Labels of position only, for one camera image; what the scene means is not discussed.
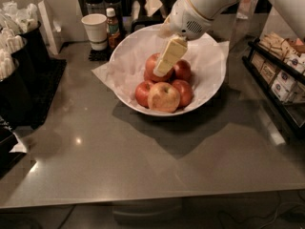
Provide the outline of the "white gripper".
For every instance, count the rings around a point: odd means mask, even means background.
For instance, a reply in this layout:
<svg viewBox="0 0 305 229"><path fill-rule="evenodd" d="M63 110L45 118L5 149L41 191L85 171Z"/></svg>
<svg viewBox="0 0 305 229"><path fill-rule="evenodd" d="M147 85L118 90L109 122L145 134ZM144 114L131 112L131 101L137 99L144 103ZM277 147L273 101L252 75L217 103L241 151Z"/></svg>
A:
<svg viewBox="0 0 305 229"><path fill-rule="evenodd" d="M191 0L177 0L158 33L161 38L173 37L166 42L159 54L153 74L165 76L187 52L187 40L200 38L211 24L212 20L205 18Z"/></svg>

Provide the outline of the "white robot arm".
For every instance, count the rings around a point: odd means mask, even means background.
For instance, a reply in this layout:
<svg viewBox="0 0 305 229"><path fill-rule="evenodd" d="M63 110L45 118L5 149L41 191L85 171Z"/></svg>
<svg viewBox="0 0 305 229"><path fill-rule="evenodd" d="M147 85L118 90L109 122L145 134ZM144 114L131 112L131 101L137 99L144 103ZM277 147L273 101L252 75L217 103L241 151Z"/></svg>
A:
<svg viewBox="0 0 305 229"><path fill-rule="evenodd" d="M305 0L268 0L298 37L305 36ZM166 44L159 54L153 73L166 75L181 59L190 41L200 38L217 16L237 4L247 10L258 0L176 0L171 13L160 27Z"/></svg>

